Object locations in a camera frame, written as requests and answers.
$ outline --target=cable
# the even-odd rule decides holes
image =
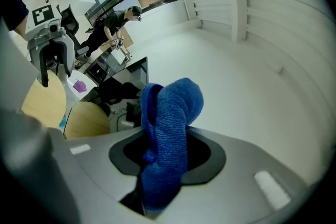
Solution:
[[[121,114],[121,115],[117,118],[117,132],[119,131],[119,129],[118,129],[119,119],[120,119],[121,116],[124,116],[124,115],[126,115],[126,114],[127,114],[127,113]]]

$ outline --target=purple object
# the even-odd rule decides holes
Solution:
[[[80,92],[85,92],[87,91],[86,85],[84,82],[77,80],[77,82],[73,85],[73,87],[76,89],[76,91]]]

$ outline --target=wooden table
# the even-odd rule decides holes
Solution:
[[[69,114],[64,134],[67,139],[110,133],[110,122],[104,111],[94,103],[79,102]]]
[[[66,95],[62,82],[48,70],[48,87],[36,79],[25,98],[22,111],[40,120],[47,127],[57,128],[66,111]]]

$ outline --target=white robotic arm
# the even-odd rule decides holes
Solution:
[[[26,26],[27,49],[32,64],[39,71],[38,81],[48,87],[48,64],[58,61],[64,64],[68,76],[75,65],[73,41],[61,27],[61,14],[51,5],[33,10],[29,13]]]

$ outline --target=blue cloth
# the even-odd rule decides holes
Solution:
[[[197,84],[184,78],[162,87],[148,84],[141,92],[141,125],[151,147],[143,159],[142,198],[146,209],[162,210],[176,196],[181,176],[187,172],[186,126],[203,108]]]

